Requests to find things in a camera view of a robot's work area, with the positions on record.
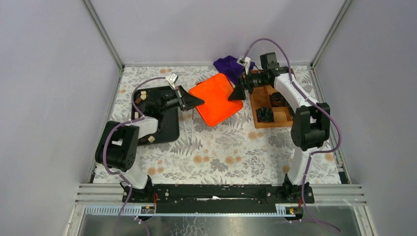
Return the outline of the orange box lid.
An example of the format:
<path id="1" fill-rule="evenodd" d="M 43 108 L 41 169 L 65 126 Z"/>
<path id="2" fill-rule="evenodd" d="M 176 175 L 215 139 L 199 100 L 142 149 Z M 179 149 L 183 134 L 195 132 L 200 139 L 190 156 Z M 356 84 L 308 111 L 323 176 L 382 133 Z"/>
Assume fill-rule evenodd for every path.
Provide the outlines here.
<path id="1" fill-rule="evenodd" d="M 189 93 L 205 103 L 196 107 L 207 126 L 213 127 L 243 108 L 243 102 L 229 101 L 234 88 L 226 75 L 218 73 L 189 90 Z"/>

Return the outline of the white handled metal tongs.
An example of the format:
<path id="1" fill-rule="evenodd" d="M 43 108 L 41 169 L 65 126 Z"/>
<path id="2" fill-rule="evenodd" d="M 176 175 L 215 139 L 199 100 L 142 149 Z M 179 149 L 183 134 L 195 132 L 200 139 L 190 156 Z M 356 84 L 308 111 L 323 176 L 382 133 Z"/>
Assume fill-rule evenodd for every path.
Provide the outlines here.
<path id="1" fill-rule="evenodd" d="M 194 109 L 183 111 L 182 119 L 187 143 L 191 146 L 193 144 L 193 128 L 194 128 Z"/>

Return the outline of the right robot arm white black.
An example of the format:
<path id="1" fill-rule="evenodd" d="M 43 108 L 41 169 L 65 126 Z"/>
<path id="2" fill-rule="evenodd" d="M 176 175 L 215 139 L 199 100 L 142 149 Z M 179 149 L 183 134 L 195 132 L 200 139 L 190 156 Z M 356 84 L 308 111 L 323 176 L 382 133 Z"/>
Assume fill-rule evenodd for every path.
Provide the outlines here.
<path id="1" fill-rule="evenodd" d="M 307 182 L 309 163 L 308 156 L 323 146 L 329 138 L 330 107 L 327 103 L 319 103 L 307 94 L 296 81 L 289 65 L 280 66 L 275 53 L 261 55 L 262 70 L 256 74 L 250 73 L 250 58 L 238 59 L 244 72 L 238 77 L 230 101 L 245 100 L 246 93 L 253 93 L 254 88 L 270 85 L 276 89 L 295 113 L 291 127 L 291 138 L 296 146 L 294 161 L 286 180 L 291 184 L 284 186 L 284 200 L 293 203 L 301 197 L 298 185 Z"/>

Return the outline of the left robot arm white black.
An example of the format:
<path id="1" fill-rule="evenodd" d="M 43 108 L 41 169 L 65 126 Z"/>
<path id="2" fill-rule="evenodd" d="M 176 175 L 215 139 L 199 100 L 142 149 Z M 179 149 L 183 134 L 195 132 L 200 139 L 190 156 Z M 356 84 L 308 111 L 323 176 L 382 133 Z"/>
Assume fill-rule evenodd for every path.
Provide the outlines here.
<path id="1" fill-rule="evenodd" d="M 131 119 L 106 123 L 95 161 L 134 188 L 140 202 L 152 197 L 150 177 L 136 164 L 138 146 L 173 142 L 179 138 L 179 112 L 203 105 L 203 99 L 182 86 L 140 89 L 133 93 Z"/>

